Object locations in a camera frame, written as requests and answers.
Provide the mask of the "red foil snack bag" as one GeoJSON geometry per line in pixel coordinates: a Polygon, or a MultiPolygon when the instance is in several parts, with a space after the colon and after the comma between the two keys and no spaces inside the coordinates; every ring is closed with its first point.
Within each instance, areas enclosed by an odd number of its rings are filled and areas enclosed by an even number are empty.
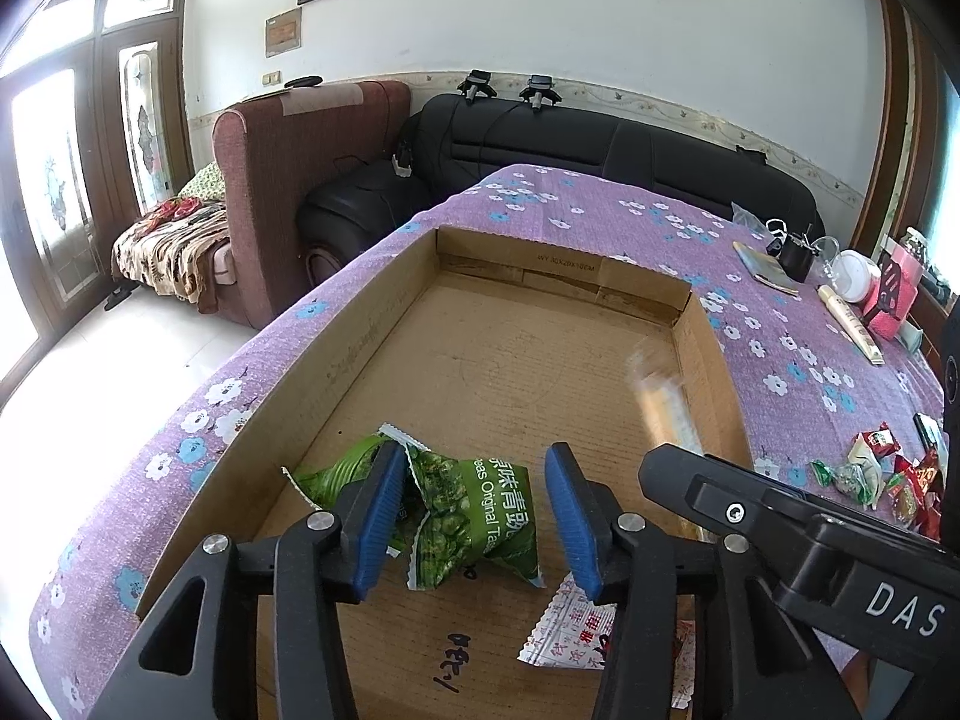
{"type": "Polygon", "coordinates": [[[898,525],[924,538],[939,541],[943,492],[944,480],[937,450],[929,449],[918,461],[896,454],[893,475],[887,483],[887,496],[898,525]]]}

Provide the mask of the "clear green candy bag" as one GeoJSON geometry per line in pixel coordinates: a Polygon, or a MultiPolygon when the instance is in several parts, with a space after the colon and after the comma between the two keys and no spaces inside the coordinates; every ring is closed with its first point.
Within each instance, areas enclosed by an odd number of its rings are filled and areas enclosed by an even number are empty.
{"type": "Polygon", "coordinates": [[[884,491],[884,478],[877,461],[843,461],[830,466],[825,461],[812,460],[811,468],[822,486],[833,486],[839,494],[864,509],[877,509],[878,498],[884,491]]]}

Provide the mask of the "white red snack packet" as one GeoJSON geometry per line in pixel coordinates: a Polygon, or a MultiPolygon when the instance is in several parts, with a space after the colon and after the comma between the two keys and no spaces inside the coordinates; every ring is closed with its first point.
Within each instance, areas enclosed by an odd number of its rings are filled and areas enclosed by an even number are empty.
{"type": "MultiPolygon", "coordinates": [[[[517,660],[535,668],[602,671],[615,621],[615,606],[596,606],[571,574],[563,577],[535,622],[517,660]]],[[[672,709],[692,707],[695,687],[695,622],[679,619],[674,635],[672,709]]]]}

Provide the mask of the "dark green snack bag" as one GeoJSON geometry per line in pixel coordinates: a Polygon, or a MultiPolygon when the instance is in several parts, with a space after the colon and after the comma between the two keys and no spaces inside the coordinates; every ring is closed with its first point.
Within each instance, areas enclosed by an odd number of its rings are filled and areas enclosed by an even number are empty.
{"type": "MultiPolygon", "coordinates": [[[[313,472],[290,472],[288,468],[281,468],[281,472],[293,484],[293,488],[304,499],[311,502],[316,511],[320,509],[330,511],[348,484],[359,483],[370,476],[374,454],[382,444],[387,442],[391,442],[389,436],[384,436],[382,433],[373,434],[359,439],[332,465],[313,472]]],[[[423,502],[421,502],[420,493],[413,483],[410,468],[405,468],[400,507],[398,507],[394,531],[387,541],[387,556],[398,557],[410,548],[416,524],[422,515],[423,502]]]]}

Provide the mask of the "green peas snack bag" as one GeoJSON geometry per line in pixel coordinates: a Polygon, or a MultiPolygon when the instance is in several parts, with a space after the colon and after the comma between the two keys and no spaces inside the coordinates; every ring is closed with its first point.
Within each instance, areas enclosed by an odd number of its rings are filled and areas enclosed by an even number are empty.
{"type": "Polygon", "coordinates": [[[457,460],[386,422],[381,436],[404,447],[423,514],[410,546],[407,587],[434,590],[480,561],[524,582],[544,583],[527,468],[502,458],[457,460]]]}

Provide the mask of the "beige wafer snack pack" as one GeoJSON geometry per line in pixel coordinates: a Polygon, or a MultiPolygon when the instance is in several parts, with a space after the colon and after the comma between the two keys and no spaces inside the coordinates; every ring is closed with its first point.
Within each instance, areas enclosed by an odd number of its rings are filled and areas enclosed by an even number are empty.
{"type": "Polygon", "coordinates": [[[640,341],[626,360],[626,385],[652,447],[675,445],[692,454],[703,454],[672,351],[658,341],[640,341]]]}

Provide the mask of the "purple floral tablecloth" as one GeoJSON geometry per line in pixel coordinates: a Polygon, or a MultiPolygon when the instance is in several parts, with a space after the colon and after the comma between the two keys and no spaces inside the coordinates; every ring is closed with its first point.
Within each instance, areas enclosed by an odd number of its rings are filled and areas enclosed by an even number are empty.
{"type": "Polygon", "coordinates": [[[298,356],[374,277],[441,227],[556,244],[681,281],[713,330],[760,473],[809,488],[812,463],[887,426],[905,455],[913,419],[939,416],[929,364],[901,344],[867,361],[811,284],[794,294],[748,275],[737,250],[761,238],[658,192],[548,167],[495,172],[423,211],[248,341],[135,457],[60,557],[31,616],[31,653],[55,710],[82,718],[133,632],[135,608],[187,505],[298,356]]]}

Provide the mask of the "red bar snack pack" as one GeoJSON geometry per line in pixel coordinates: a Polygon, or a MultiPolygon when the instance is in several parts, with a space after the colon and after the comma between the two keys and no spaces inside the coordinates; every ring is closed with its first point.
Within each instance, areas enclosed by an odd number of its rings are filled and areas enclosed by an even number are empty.
{"type": "Polygon", "coordinates": [[[871,449],[877,460],[898,454],[901,450],[900,442],[896,440],[895,434],[886,422],[882,422],[872,431],[862,431],[861,439],[871,449]]]}

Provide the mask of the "black smartphone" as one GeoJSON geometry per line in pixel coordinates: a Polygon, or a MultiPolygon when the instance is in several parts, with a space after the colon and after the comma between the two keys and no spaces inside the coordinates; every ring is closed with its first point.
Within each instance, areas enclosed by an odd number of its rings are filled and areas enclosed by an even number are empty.
{"type": "Polygon", "coordinates": [[[939,421],[924,413],[916,413],[913,416],[913,422],[924,450],[934,452],[939,460],[944,460],[949,450],[947,450],[946,439],[940,429],[939,421]]]}

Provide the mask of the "cream lotion tube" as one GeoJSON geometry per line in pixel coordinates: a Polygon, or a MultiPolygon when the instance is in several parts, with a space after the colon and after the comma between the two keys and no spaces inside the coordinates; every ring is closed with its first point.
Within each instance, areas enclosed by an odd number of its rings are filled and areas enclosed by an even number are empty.
{"type": "Polygon", "coordinates": [[[864,323],[857,318],[850,305],[829,284],[821,284],[817,288],[817,294],[822,304],[825,305],[825,309],[828,310],[828,314],[836,320],[841,332],[861,351],[861,355],[872,366],[884,366],[885,359],[882,351],[871,337],[871,333],[867,332],[864,323]]]}

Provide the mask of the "small olive notebook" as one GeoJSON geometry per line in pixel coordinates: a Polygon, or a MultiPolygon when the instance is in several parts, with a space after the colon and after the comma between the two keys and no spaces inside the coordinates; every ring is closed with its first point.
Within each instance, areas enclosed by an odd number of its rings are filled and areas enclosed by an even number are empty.
{"type": "Polygon", "coordinates": [[[779,265],[775,257],[771,257],[765,252],[758,252],[758,250],[752,249],[752,247],[748,247],[747,244],[739,241],[732,242],[732,249],[736,252],[742,265],[745,266],[748,275],[755,281],[763,284],[766,288],[776,289],[776,291],[788,294],[788,296],[799,294],[797,283],[788,277],[786,271],[782,270],[782,266],[779,265]]]}

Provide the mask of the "pink sleeved bottle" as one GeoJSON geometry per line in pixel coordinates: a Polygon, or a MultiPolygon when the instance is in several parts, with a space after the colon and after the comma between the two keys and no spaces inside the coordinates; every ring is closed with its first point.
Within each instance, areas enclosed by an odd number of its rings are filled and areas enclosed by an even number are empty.
{"type": "Polygon", "coordinates": [[[928,263],[928,241],[916,227],[900,239],[885,238],[878,280],[862,304],[862,320],[874,337],[893,340],[908,317],[928,263]]]}

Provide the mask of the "black pen cup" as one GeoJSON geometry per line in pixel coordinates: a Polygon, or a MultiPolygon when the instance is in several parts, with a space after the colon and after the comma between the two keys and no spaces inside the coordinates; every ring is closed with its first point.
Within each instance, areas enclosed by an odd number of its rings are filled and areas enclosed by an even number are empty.
{"type": "Polygon", "coordinates": [[[787,227],[770,227],[771,241],[766,254],[775,259],[782,271],[798,283],[804,283],[811,273],[815,250],[807,234],[796,234],[787,227]]]}

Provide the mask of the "cardboard tray box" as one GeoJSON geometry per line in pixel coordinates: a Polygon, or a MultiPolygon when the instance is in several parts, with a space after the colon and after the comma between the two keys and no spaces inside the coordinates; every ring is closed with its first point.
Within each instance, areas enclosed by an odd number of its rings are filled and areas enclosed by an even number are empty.
{"type": "Polygon", "coordinates": [[[636,344],[675,356],[703,449],[750,463],[736,389],[700,303],[681,281],[605,257],[441,227],[410,245],[320,333],[229,444],[149,576],[155,601],[212,533],[276,535],[306,512],[281,468],[336,461],[382,424],[454,458],[527,468],[544,583],[498,567],[412,592],[387,562],[363,605],[340,613],[366,718],[586,718],[594,671],[517,654],[566,571],[544,489],[550,445],[672,535],[685,522],[641,493],[651,449],[626,385],[636,344]]]}

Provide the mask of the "white round jar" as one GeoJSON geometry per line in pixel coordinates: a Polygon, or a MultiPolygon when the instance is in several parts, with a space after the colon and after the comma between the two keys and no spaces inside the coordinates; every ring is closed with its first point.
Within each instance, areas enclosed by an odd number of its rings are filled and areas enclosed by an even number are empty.
{"type": "Polygon", "coordinates": [[[861,304],[880,278],[877,263],[855,250],[841,250],[830,265],[833,291],[848,304],[861,304]]]}

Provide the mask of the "clear plastic cup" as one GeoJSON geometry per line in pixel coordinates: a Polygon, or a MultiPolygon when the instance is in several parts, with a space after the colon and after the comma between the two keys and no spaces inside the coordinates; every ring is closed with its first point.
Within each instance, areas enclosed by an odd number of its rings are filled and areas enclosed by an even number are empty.
{"type": "Polygon", "coordinates": [[[833,278],[833,265],[838,257],[841,245],[833,236],[820,236],[811,242],[811,249],[814,252],[812,260],[811,273],[819,280],[830,281],[833,278]]]}

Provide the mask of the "black phone stand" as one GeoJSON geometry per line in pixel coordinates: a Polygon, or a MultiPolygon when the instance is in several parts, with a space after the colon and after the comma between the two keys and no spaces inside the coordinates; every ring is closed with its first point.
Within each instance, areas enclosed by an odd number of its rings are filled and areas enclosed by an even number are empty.
{"type": "Polygon", "coordinates": [[[878,261],[880,277],[877,286],[877,309],[889,316],[900,317],[901,286],[907,282],[905,273],[895,255],[884,250],[878,261]]]}

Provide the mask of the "patterned blanket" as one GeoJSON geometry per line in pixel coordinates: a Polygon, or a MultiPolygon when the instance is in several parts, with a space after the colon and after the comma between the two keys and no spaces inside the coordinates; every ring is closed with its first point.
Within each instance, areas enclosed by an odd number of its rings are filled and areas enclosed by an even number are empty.
{"type": "Polygon", "coordinates": [[[213,255],[228,242],[226,182],[212,161],[178,195],[122,232],[112,244],[110,274],[189,302],[201,314],[215,314],[213,255]]]}

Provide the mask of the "black leather sofa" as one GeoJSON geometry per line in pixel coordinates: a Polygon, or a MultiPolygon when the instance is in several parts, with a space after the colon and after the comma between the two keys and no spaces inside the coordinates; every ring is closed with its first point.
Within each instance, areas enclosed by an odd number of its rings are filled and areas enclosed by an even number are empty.
{"type": "Polygon", "coordinates": [[[416,213],[515,164],[646,188],[723,220],[742,208],[764,223],[784,221],[789,231],[825,232],[812,192],[756,149],[592,110],[438,94],[400,127],[391,154],[340,158],[337,175],[306,193],[296,229],[309,283],[342,270],[416,213]]]}

